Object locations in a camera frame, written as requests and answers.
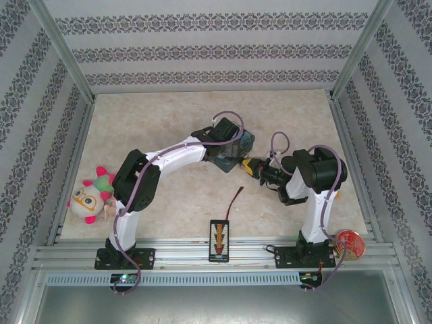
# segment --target striped wall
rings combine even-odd
[[[46,0],[95,93],[331,89],[377,0]]]
[[[395,1],[340,97],[385,239],[432,322],[432,1]]]
[[[0,0],[0,323],[46,242],[87,109],[26,1]]]

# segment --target marble floor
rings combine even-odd
[[[151,152],[185,139],[211,125],[214,114],[233,110],[256,139],[250,157],[265,157],[272,133],[283,130],[291,140],[288,154],[314,144],[333,147],[344,159],[338,133],[323,90],[167,92],[100,94],[82,154],[75,187],[96,177],[104,166],[115,173],[133,149]],[[235,121],[234,116],[226,117]],[[275,148],[286,146],[276,138]],[[142,212],[138,238],[206,238],[209,221],[223,219],[234,194],[240,193],[229,215],[230,237],[295,236],[306,205],[286,207],[276,192],[259,186],[240,167],[223,173],[211,163],[186,166],[159,182],[156,197]],[[61,239],[106,238],[113,218],[101,213],[91,225],[68,209]],[[350,176],[333,204],[329,231],[351,229],[366,233]]]

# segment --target white cable tray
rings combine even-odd
[[[110,286],[109,273],[53,273],[49,287]],[[300,285],[298,272],[277,273],[143,273],[140,286],[290,286]]]

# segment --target yellow block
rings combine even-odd
[[[248,175],[253,176],[254,173],[253,173],[252,169],[248,165],[249,162],[250,162],[250,160],[251,159],[243,160],[242,164],[243,164],[243,167],[244,167],[244,171],[246,171],[248,173]]]

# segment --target aluminum frame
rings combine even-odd
[[[61,60],[66,65],[68,72],[71,74],[76,85],[80,89],[84,100],[86,103],[92,103],[95,94],[93,93],[84,73],[82,73],[74,54],[72,54],[72,51],[66,43],[59,26],[55,22],[51,12],[48,10],[47,4],[43,0],[28,0],[28,4],[49,36]]]
[[[363,28],[350,56],[346,60],[344,67],[337,77],[336,83],[331,91],[333,99],[337,99],[343,93],[346,84],[350,80],[352,72],[355,70],[358,62],[365,53],[374,33],[376,33],[380,23],[383,21],[393,2],[394,0],[378,0],[366,26]]]
[[[358,261],[345,262],[340,271],[380,270],[385,276],[388,292],[391,296],[393,308],[400,323],[419,323],[414,304],[406,280],[400,268],[400,262],[394,245],[383,241],[381,231],[373,212],[364,180],[360,177],[360,170],[354,148],[348,138],[348,131],[342,119],[338,102],[333,101],[330,93],[326,92],[336,129],[344,150],[348,169],[356,190],[360,208],[368,233],[363,235],[367,245],[366,254]],[[78,171],[80,157],[84,149],[86,135],[90,126],[94,105],[85,117],[84,127],[79,135],[76,158],[67,175],[67,188],[64,192],[65,205],[67,196],[72,191],[74,178]],[[21,306],[15,323],[33,323],[43,298],[43,292],[51,274],[73,273],[76,276],[86,276],[92,273],[122,273],[123,271],[97,271],[94,269],[97,249],[103,247],[104,240],[62,240],[60,239],[66,209],[59,208],[56,223],[50,235],[49,245],[37,248],[32,263],[31,274],[24,292]],[[146,273],[281,273],[299,271],[314,271],[316,269],[276,269],[273,255],[265,247],[268,244],[279,246],[294,246],[297,237],[273,238],[241,238],[230,240],[230,262],[215,264],[208,262],[208,238],[203,239],[137,239],[137,247],[151,247],[157,250],[155,268]]]

